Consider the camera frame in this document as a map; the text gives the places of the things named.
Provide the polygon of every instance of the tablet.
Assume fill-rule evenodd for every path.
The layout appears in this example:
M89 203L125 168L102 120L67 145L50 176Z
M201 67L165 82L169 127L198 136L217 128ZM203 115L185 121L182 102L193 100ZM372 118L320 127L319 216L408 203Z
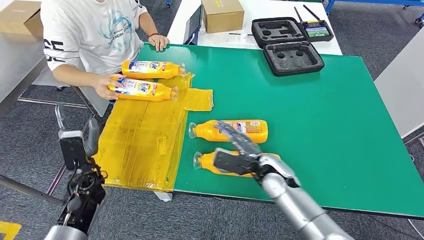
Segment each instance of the tablet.
M184 44L189 44L193 40L193 34L199 31L202 26L202 5L191 15L185 24Z

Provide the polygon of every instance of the bottle label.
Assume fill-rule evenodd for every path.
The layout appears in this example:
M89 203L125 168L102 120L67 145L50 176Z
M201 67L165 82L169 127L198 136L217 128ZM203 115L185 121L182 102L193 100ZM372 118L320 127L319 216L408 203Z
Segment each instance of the bottle label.
M119 78L118 83L123 87L115 87L114 90L118 94L127 94L133 96L145 96L156 94L158 84L156 82L141 81L129 78Z
M130 61L128 71L143 74L164 72L166 65L166 61Z
M260 134L264 131L262 128L262 124L259 121L224 121L224 123L230 124L235 130L243 134Z

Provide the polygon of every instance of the cardboard box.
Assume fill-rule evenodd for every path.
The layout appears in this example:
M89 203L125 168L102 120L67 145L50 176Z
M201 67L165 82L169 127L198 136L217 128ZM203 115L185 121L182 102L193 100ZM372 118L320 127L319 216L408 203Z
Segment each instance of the cardboard box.
M241 30L245 10L239 0L201 0L208 34Z
M0 33L43 37L39 1L16 0L0 11Z

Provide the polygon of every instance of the red bracelet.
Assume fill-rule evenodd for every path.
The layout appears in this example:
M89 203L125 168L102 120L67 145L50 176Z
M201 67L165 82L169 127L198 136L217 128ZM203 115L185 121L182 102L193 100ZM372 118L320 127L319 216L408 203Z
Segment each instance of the red bracelet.
M147 38L147 39L149 39L151 36L154 36L154 35L159 35L159 33L157 33L157 32L152 33L152 34L150 34L150 35L148 36L148 38Z

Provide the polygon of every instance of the orange bottle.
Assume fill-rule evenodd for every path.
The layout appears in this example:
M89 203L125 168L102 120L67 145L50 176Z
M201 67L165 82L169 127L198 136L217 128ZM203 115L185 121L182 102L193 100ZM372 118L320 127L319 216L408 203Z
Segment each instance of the orange bottle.
M246 134L255 143L262 144L267 141L268 125L264 120L223 120L223 122ZM191 122L188 125L188 136L191 139L204 138L211 142L229 142L228 137L214 127L217 124L216 120L209 120L199 125Z
M228 151L228 152L233 155L239 154L237 151ZM211 153L205 153L205 154L201 154L200 152L197 151L193 156L193 167L196 170L207 169L214 174L252 178L252 174L250 173L247 173L244 175L238 175L237 173L234 173L234 172L228 172L226 170L219 169L216 166L214 166L214 160L215 160L215 151Z
M170 79L186 75L184 64L169 61L130 61L122 64L122 74L133 79Z
M123 87L113 85L107 86L111 91L118 93L120 99L146 100L152 102L161 102L163 100L177 100L178 88L167 87L158 82L135 80L126 77L120 77L117 80L123 84Z

